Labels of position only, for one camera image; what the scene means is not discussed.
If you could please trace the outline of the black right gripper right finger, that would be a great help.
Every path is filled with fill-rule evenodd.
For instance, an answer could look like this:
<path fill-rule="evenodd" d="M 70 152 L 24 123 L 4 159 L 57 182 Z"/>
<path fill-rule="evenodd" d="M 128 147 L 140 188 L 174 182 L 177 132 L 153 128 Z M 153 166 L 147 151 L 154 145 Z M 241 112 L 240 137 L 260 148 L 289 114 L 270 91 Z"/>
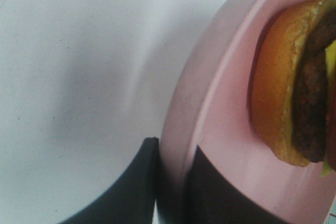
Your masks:
<path fill-rule="evenodd" d="M 288 223 L 248 198 L 220 174 L 200 147 L 188 174 L 185 223 Z"/>

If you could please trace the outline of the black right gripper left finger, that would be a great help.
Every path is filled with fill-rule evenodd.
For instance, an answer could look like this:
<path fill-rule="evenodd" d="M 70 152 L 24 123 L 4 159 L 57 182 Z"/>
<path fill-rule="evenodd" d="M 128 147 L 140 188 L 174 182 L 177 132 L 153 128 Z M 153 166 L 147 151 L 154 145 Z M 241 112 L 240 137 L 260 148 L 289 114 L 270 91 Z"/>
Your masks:
<path fill-rule="evenodd" d="M 63 223 L 152 223 L 158 172 L 159 139 L 148 137 L 113 185 Z"/>

